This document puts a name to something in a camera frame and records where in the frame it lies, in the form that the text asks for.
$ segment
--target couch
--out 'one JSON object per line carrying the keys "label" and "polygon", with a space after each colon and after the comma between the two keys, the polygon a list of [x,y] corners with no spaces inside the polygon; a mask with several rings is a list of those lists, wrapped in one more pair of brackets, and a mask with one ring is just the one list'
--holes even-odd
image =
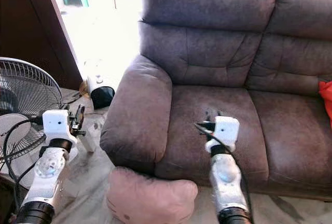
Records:
{"label": "couch", "polygon": [[209,186],[193,123],[221,114],[251,192],[332,200],[332,0],[143,0],[139,27],[101,134],[115,165]]}

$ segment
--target pink pillow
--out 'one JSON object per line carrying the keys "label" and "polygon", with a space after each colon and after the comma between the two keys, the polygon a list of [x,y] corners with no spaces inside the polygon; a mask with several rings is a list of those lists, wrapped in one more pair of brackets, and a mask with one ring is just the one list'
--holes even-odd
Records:
{"label": "pink pillow", "polygon": [[192,181],[149,178],[125,167],[116,167],[108,181],[108,208],[125,224],[184,223],[198,193]]}

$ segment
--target wooden door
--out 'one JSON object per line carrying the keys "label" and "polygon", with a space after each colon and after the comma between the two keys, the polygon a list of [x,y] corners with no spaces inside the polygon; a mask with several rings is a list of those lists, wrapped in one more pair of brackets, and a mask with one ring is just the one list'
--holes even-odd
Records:
{"label": "wooden door", "polygon": [[0,0],[0,56],[31,62],[78,90],[82,78],[57,13],[52,0]]}

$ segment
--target red cloth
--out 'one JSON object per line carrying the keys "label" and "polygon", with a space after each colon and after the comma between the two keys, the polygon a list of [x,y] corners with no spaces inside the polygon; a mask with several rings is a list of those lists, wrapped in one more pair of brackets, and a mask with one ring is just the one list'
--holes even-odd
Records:
{"label": "red cloth", "polygon": [[332,81],[323,82],[320,81],[320,95],[324,99],[326,112],[330,117],[330,124],[332,128]]}

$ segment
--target couch armrest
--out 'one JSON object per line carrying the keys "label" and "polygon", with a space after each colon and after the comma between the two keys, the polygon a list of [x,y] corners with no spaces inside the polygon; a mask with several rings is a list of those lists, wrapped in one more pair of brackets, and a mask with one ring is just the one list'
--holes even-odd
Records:
{"label": "couch armrest", "polygon": [[154,173],[166,149],[172,81],[138,55],[124,73],[108,110],[100,146],[116,166]]}

